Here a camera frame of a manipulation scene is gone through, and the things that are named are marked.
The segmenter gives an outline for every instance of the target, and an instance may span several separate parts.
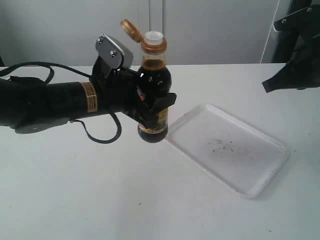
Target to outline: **bottle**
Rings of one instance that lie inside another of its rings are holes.
[[[166,67],[165,51],[167,41],[161,32],[148,31],[141,35],[139,30],[127,19],[121,22],[127,34],[137,43],[141,43],[142,64],[138,70],[137,92],[142,101],[154,97],[164,97],[170,90],[171,74]],[[157,114],[158,122],[155,128],[145,128],[138,125],[138,134],[148,143],[158,143],[168,133],[168,109]]]

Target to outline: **black wire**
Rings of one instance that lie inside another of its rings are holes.
[[[87,78],[91,78],[92,77],[92,75],[84,73],[84,72],[79,71],[79,70],[76,70],[76,69],[74,69],[72,67],[65,66],[65,65],[62,65],[62,64],[58,64],[58,63],[54,63],[54,62],[45,62],[45,61],[29,61],[29,62],[18,63],[16,65],[9,66],[6,69],[0,70],[0,77],[6,76],[6,75],[12,73],[14,70],[16,70],[16,69],[18,69],[20,67],[23,67],[23,66],[40,66],[40,67],[45,67],[45,68],[49,69],[50,73],[49,73],[48,77],[46,78],[46,80],[43,82],[43,84],[45,84],[45,85],[50,83],[50,81],[53,79],[53,77],[55,75],[55,71],[52,69],[52,67],[66,69],[68,71],[71,71],[73,73],[79,74],[79,75],[87,77]],[[110,113],[110,115],[111,115],[111,117],[113,118],[113,120],[114,120],[114,122],[116,124],[117,130],[116,130],[115,136],[113,138],[109,139],[109,140],[101,140],[101,139],[97,139],[97,138],[91,136],[90,133],[88,132],[87,128],[86,128],[86,124],[81,120],[73,120],[72,122],[81,123],[83,128],[84,128],[84,130],[85,130],[85,132],[86,132],[86,135],[88,136],[88,138],[90,140],[94,141],[95,143],[110,144],[110,143],[113,143],[114,141],[116,141],[120,137],[120,135],[122,133],[122,127],[121,127],[121,123],[120,123],[118,117],[114,113]]]

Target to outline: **white table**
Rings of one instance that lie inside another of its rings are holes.
[[[241,198],[166,141],[143,142],[121,113],[122,136],[110,145],[90,141],[79,123],[29,135],[1,127],[0,239],[319,239],[320,89],[266,94],[261,82],[282,66],[168,67],[178,95],[169,123],[211,103],[289,146],[289,160],[258,198]],[[43,79],[47,70],[15,74]],[[56,69],[53,82],[83,80]],[[95,137],[116,130],[110,116],[85,122]]]

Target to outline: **white tray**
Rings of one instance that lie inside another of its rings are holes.
[[[289,156],[281,142],[210,104],[170,125],[166,139],[245,198],[256,197]]]

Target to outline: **yellow label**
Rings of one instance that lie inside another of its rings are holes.
[[[98,111],[98,98],[97,93],[91,82],[80,82],[82,85],[85,95],[88,113],[93,113]]]
[[[168,127],[168,108],[158,113],[158,122],[155,128],[145,128],[142,124],[139,124],[139,128],[147,134],[161,133]]]

